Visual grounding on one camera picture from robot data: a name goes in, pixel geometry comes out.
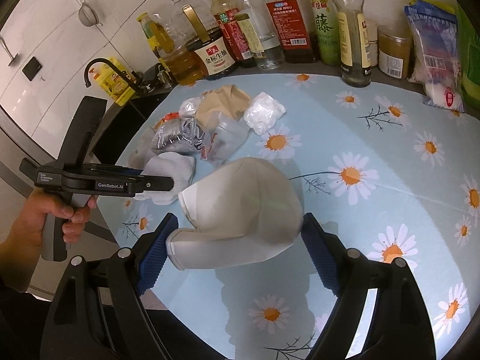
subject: light blue tablecloth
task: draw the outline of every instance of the light blue tablecloth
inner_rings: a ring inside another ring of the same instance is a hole
[[[272,161],[292,180],[304,212],[369,258],[403,256],[414,271],[434,327],[437,357],[452,347],[480,302],[480,122],[422,104],[422,96],[373,83],[354,89],[339,78],[262,74],[176,87],[140,135],[188,97],[236,84],[265,91],[286,114],[262,137],[253,131],[232,159]],[[194,181],[212,172],[197,162]],[[321,172],[339,174],[322,174]],[[102,197],[100,209],[121,246],[153,231],[167,212],[191,227],[178,204]],[[299,238],[257,264],[178,271],[168,261],[154,293],[200,338],[229,359],[304,359],[335,302]],[[350,355],[373,313],[371,290]]]

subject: bottle label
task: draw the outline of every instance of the bottle label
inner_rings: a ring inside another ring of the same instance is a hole
[[[357,15],[358,30],[360,32],[360,51],[361,51],[361,66],[363,68],[362,73],[364,76],[368,76],[371,73],[371,61],[370,61],[370,42],[368,40],[367,22],[363,13]]]
[[[202,59],[210,76],[224,71],[235,63],[225,47],[223,37],[194,52]]]
[[[322,61],[327,64],[338,64],[340,61],[338,19],[335,10],[331,7],[332,2],[330,0],[310,0],[310,2]]]
[[[311,48],[310,37],[297,0],[267,3],[267,8],[285,50]]]
[[[265,57],[264,49],[262,47],[262,43],[260,42],[260,38],[255,31],[253,25],[251,25],[250,18],[248,14],[243,13],[241,15],[236,16],[237,23],[240,26],[245,39],[248,42],[250,51],[253,53],[253,56],[256,58],[263,58]]]
[[[345,73],[351,73],[353,67],[352,44],[350,42],[349,24],[347,15],[343,12],[337,12],[338,34],[340,37],[340,56],[342,61],[342,70]]]
[[[237,61],[243,61],[251,58],[250,48],[248,43],[243,36],[242,30],[240,29],[239,24],[235,20],[235,14],[238,12],[238,9],[227,10],[224,13],[215,15],[217,23],[222,30],[222,34],[229,42],[233,54]]]

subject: clear plastic bag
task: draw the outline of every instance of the clear plastic bag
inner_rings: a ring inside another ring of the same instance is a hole
[[[423,84],[424,103],[464,112],[456,16],[423,0],[406,5],[405,14],[415,44],[411,80]]]

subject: faucet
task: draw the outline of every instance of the faucet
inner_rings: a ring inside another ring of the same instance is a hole
[[[137,86],[137,84],[135,84],[133,81],[131,81],[127,77],[127,72],[126,71],[123,71],[123,72],[120,71],[120,69],[118,69],[118,67],[116,67],[111,61],[109,61],[108,59],[105,59],[105,58],[92,59],[87,64],[87,66],[85,67],[85,73],[83,74],[83,78],[85,79],[85,86],[87,88],[90,88],[92,86],[92,83],[90,82],[90,79],[88,78],[88,71],[90,70],[92,65],[96,64],[97,62],[103,62],[103,63],[109,65],[115,73],[117,73],[122,79],[125,80],[125,82],[128,84],[129,87],[131,87],[135,92],[140,91],[140,88]]]

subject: cooking oil bottle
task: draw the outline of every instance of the cooking oil bottle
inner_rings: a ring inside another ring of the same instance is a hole
[[[363,0],[333,0],[337,7],[342,79],[348,85],[370,85],[370,46]]]

